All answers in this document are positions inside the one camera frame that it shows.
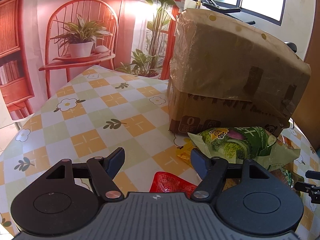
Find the green vegetable chips bag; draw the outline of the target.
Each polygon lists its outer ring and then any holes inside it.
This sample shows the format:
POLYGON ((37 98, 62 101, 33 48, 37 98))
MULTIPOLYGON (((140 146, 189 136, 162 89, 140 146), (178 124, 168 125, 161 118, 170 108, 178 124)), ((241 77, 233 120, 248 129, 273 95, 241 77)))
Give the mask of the green vegetable chips bag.
POLYGON ((277 170, 300 156, 299 149, 257 126, 210 128, 188 136, 208 158, 220 157, 232 164, 253 159, 268 171, 277 170))

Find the small yellow candy packet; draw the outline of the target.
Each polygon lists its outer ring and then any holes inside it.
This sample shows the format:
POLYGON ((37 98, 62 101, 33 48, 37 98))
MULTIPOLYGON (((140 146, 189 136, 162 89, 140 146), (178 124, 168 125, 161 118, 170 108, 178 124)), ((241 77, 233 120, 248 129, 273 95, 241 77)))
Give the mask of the small yellow candy packet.
POLYGON ((176 155, 184 161, 186 164, 188 164, 190 167, 192 167, 191 161, 190 161, 190 155, 191 151, 194 148, 194 145, 191 141, 186 142, 183 146, 180 146, 176 149, 176 155))

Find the small red sachet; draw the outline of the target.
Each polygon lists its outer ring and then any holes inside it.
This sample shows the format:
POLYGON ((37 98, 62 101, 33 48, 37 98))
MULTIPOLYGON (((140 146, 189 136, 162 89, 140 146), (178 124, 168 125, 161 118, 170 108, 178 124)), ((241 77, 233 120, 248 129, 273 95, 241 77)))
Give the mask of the small red sachet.
POLYGON ((156 172, 151 183, 150 193, 183 192, 190 196, 196 185, 169 172, 156 172))

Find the checkered floral tablecloth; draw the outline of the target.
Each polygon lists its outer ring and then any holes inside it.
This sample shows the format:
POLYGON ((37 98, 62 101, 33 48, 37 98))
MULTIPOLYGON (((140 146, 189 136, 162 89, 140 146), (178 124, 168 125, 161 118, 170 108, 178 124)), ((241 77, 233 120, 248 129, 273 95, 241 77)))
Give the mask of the checkered floral tablecloth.
POLYGON ((210 211, 180 193, 150 194, 153 175, 167 171, 193 183, 179 155, 193 145, 169 132, 167 82, 93 66, 35 113, 1 155, 1 225, 14 236, 14 198, 44 172, 125 150, 116 180, 132 196, 61 239, 242 239, 210 211))

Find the wooden headboard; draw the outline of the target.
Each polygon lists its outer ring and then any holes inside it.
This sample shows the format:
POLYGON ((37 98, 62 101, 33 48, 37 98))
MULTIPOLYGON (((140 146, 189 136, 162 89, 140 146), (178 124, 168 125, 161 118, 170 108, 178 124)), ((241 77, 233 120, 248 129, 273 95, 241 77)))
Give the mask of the wooden headboard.
POLYGON ((309 44, 305 61, 310 65, 311 77, 293 114, 293 119, 317 151, 319 149, 319 42, 309 44))

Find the brown cardboard box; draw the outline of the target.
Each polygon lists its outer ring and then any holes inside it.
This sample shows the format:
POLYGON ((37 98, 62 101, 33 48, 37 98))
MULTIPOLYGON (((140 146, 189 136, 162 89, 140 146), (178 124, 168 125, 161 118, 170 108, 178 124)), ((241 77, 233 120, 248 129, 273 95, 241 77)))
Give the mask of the brown cardboard box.
POLYGON ((311 69, 283 41, 218 12, 188 8, 176 26, 168 83, 169 129, 288 128, 311 69))

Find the printed room backdrop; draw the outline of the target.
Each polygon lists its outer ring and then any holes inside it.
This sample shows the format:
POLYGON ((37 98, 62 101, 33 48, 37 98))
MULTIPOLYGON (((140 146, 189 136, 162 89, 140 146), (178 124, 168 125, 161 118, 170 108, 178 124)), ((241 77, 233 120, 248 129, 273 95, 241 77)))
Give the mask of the printed room backdrop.
POLYGON ((97 64, 163 77, 185 0, 1 0, 1 96, 12 120, 97 64))

